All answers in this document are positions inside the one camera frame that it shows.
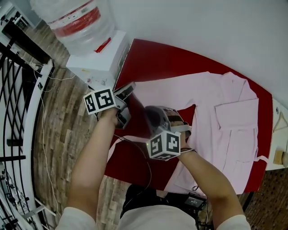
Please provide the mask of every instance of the water bottle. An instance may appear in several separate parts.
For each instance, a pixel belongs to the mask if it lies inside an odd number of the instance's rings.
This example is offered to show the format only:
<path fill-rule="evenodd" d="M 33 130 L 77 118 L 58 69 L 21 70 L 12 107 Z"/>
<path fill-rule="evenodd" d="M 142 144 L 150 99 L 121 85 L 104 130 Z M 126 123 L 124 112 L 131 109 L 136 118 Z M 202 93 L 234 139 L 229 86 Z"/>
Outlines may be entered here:
<path fill-rule="evenodd" d="M 31 6 L 72 55 L 93 52 L 114 32 L 106 0 L 31 0 Z"/>

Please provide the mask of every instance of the red label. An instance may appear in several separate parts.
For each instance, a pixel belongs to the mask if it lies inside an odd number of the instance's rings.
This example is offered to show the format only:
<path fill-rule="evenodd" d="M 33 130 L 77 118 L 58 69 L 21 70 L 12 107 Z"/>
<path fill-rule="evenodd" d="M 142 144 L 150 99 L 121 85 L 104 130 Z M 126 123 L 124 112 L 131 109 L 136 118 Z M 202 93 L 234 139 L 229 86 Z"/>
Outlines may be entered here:
<path fill-rule="evenodd" d="M 64 15 L 63 17 L 58 18 L 58 19 L 55 20 L 55 21 L 49 22 L 48 24 L 53 24 L 53 23 L 56 22 L 56 21 L 59 21 L 59 20 L 61 20 L 61 19 L 64 19 L 64 18 L 68 17 L 69 15 L 72 15 L 73 13 L 75 13 L 76 11 L 78 11 L 78 10 L 84 8 L 85 6 L 87 6 L 87 5 L 88 5 L 89 3 L 91 3 L 91 2 L 93 2 L 93 0 L 90 0 L 89 2 L 86 2 L 84 5 L 78 7 L 77 9 L 73 10 L 73 11 L 70 12 L 69 14 L 66 14 L 66 15 Z"/>
<path fill-rule="evenodd" d="M 81 18 L 65 25 L 63 27 L 53 30 L 56 36 L 66 37 L 76 32 L 81 31 L 85 27 L 91 25 L 101 17 L 98 7 L 91 10 L 89 13 L 83 15 Z"/>

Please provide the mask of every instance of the shirt sleeve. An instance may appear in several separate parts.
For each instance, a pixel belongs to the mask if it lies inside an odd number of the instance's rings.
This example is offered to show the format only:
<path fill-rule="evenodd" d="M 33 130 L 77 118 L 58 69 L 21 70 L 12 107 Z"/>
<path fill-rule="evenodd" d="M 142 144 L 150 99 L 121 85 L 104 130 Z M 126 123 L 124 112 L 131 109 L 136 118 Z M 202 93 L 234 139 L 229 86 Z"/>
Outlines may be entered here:
<path fill-rule="evenodd" d="M 161 105 L 182 110 L 195 104 L 205 92 L 207 76 L 209 72 L 136 82 L 133 94 L 144 107 Z"/>
<path fill-rule="evenodd" d="M 217 230 L 251 230 L 244 215 L 236 215 L 220 224 Z"/>
<path fill-rule="evenodd" d="M 86 212 L 77 208 L 67 207 L 56 230 L 97 230 L 95 220 Z"/>

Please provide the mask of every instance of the wire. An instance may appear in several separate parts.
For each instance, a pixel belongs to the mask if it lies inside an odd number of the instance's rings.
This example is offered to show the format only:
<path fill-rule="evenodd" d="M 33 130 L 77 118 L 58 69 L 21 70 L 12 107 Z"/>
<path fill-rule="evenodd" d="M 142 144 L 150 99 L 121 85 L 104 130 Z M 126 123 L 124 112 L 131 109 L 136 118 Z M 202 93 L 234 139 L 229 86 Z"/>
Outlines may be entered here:
<path fill-rule="evenodd" d="M 52 76 L 54 75 L 54 71 L 52 72 L 52 71 L 50 71 L 49 72 L 49 74 L 51 74 Z"/>
<path fill-rule="evenodd" d="M 46 160 L 46 169 L 47 169 L 47 174 L 48 174 L 48 178 L 50 180 L 50 183 L 51 183 L 51 187 L 52 187 L 52 193 L 53 193 L 53 196 L 54 196 L 54 199 L 56 201 L 56 207 L 57 207 L 57 213 L 59 214 L 59 216 L 61 217 L 61 214 L 59 212 L 59 207 L 58 207 L 58 202 L 57 202 L 57 199 L 56 199 L 56 196 L 55 196 L 55 193 L 54 193 L 54 188 L 53 188 L 53 183 L 52 183 L 52 180 L 51 180 L 51 177 L 50 177 L 50 174 L 49 174 L 49 170 L 48 170 L 48 160 L 47 160 L 47 155 L 46 155 L 46 151 L 45 151 L 45 147 L 44 147 L 44 112 L 45 112 L 45 106 L 44 106 L 44 102 L 43 102 L 43 98 L 42 98 L 42 95 L 40 94 L 40 98 L 41 98 L 41 101 L 42 101 L 42 106 L 43 106 L 43 114 L 42 114 L 42 132 L 43 132 L 43 151 L 44 151 L 44 155 L 45 155 L 45 160 Z"/>
<path fill-rule="evenodd" d="M 116 134 L 114 134 L 114 136 L 116 136 L 117 138 L 120 138 L 121 140 L 125 140 L 125 141 L 130 142 L 130 143 L 132 143 L 133 145 L 135 145 L 135 146 L 143 153 L 143 156 L 144 156 L 144 158 L 146 159 L 146 163 L 147 163 L 147 165 L 148 165 L 149 172 L 150 172 L 150 180 L 149 180 L 149 184 L 145 187 L 145 189 L 136 195 L 136 196 L 138 196 L 138 195 L 140 195 L 141 193 L 143 193 L 146 189 L 148 189 L 148 187 L 149 187 L 150 184 L 151 184 L 152 171 L 151 171 L 151 167 L 150 167 L 150 165 L 149 165 L 148 159 L 146 158 L 146 155 L 145 155 L 144 151 L 143 151 L 143 150 L 140 148 L 140 146 L 137 145 L 135 142 L 132 142 L 132 141 L 126 139 L 125 137 L 121 137 L 121 136 L 118 136 L 118 135 L 116 135 Z M 122 208 L 121 216 L 122 216 L 122 213 L 123 213 L 124 208 L 125 208 L 136 196 L 134 196 L 133 198 L 131 198 L 131 199 L 128 201 L 128 203 L 125 204 L 125 206 Z"/>
<path fill-rule="evenodd" d="M 20 52 L 18 51 L 17 52 L 17 55 L 22 58 L 24 60 L 24 62 L 29 65 L 35 72 L 37 72 L 38 74 L 41 74 L 40 72 L 38 72 L 37 70 L 34 69 L 34 67 L 20 54 Z"/>
<path fill-rule="evenodd" d="M 196 222 L 196 227 L 197 227 L 197 230 L 200 230 L 199 228 L 199 219 L 198 219 L 198 214 L 194 211 L 194 214 L 196 215 L 195 217 L 195 222 Z"/>
<path fill-rule="evenodd" d="M 198 189 L 199 187 L 196 185 L 196 186 L 194 186 L 194 187 L 192 187 L 192 191 L 196 191 L 197 189 Z"/>
<path fill-rule="evenodd" d="M 208 220 L 208 201 L 206 202 L 206 223 L 205 223 L 205 230 L 207 227 L 207 220 Z"/>
<path fill-rule="evenodd" d="M 74 77 L 76 77 L 76 75 L 74 75 L 73 77 L 71 78 L 64 78 L 64 79 L 59 79 L 59 78 L 52 78 L 52 77 L 49 77 L 50 79 L 53 79 L 53 80 L 59 80 L 59 81 L 64 81 L 64 80 L 69 80 L 69 79 L 73 79 Z"/>
<path fill-rule="evenodd" d="M 54 89 L 54 84 L 52 85 L 51 89 L 49 89 L 47 91 L 43 90 L 43 92 L 48 93 L 48 92 L 52 91 L 53 89 Z"/>

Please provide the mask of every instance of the white box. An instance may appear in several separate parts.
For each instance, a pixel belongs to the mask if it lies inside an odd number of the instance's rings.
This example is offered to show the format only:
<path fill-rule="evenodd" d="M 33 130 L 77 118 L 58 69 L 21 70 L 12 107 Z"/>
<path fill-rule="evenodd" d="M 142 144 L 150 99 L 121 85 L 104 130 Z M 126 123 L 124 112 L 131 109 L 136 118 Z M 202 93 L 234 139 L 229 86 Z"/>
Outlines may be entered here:
<path fill-rule="evenodd" d="M 167 161 L 180 155 L 181 133 L 163 131 L 151 138 L 147 143 L 149 157 L 152 159 Z"/>
<path fill-rule="evenodd" d="M 66 67 L 94 90 L 113 88 L 129 47 L 126 32 L 115 31 L 111 41 L 100 53 L 71 55 Z"/>

